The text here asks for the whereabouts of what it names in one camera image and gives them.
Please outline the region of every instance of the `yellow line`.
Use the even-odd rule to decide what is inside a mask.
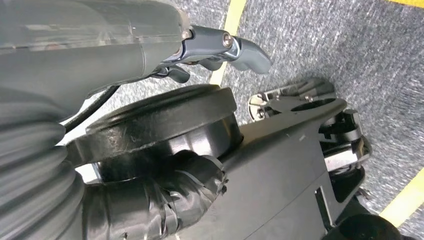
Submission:
[[[424,168],[406,185],[380,216],[399,227],[424,203]]]
[[[424,8],[424,0],[389,0],[398,4],[406,4],[415,7]]]
[[[226,14],[224,30],[229,34],[237,35],[239,29],[240,18],[242,17],[243,9],[245,8],[246,0],[230,0],[228,12]],[[224,62],[220,69],[214,71],[210,77],[210,84],[221,85],[227,62]]]

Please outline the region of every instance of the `gray plastic body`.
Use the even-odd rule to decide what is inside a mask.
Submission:
[[[0,239],[83,238],[84,183],[60,121],[91,93],[149,75],[188,27],[170,4],[0,2]]]

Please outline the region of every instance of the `lever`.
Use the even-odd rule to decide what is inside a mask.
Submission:
[[[151,76],[155,79],[170,77],[177,83],[184,84],[190,79],[190,73],[177,65],[167,66]]]

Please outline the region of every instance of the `screw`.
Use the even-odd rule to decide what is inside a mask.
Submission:
[[[222,35],[222,45],[228,49],[233,45],[233,37],[228,32]]]
[[[308,101],[308,102],[310,102],[310,103],[314,101],[314,99],[312,98],[312,96],[309,96],[309,95],[306,95],[305,96],[305,100]]]
[[[258,109],[258,110],[257,110],[257,114],[256,114],[256,116],[257,116],[258,118],[260,118],[260,119],[263,119],[263,118],[265,117],[264,110],[262,110],[262,109]]]

